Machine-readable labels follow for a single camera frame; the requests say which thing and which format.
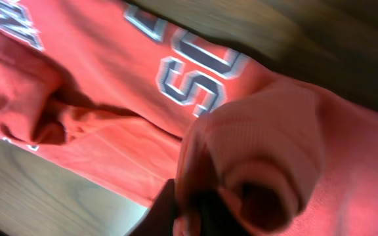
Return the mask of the red t-shirt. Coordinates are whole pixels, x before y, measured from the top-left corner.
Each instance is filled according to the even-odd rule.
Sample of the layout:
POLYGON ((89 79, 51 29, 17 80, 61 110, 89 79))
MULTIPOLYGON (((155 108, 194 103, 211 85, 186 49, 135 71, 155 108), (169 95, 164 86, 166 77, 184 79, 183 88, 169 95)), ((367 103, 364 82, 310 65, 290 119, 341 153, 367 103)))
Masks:
POLYGON ((0 139, 251 235, 378 235, 378 1, 0 1, 0 139))

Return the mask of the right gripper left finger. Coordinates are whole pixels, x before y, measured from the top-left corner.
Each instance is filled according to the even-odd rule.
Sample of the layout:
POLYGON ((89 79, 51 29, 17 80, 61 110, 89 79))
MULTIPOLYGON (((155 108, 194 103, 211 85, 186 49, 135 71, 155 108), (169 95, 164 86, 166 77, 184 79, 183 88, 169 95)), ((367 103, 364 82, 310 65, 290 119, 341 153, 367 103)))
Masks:
POLYGON ((175 202, 175 180, 166 181, 152 207, 130 230, 128 236, 172 236, 175 218, 179 215, 175 202))

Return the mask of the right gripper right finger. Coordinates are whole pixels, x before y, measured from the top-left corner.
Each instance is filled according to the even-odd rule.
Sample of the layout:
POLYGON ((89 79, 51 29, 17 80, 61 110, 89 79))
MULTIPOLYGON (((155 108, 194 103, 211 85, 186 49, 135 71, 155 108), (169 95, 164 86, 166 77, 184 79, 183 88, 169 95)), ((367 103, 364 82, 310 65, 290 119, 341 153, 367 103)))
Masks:
POLYGON ((202 193, 198 198, 198 209, 201 236, 249 236, 216 191, 202 193))

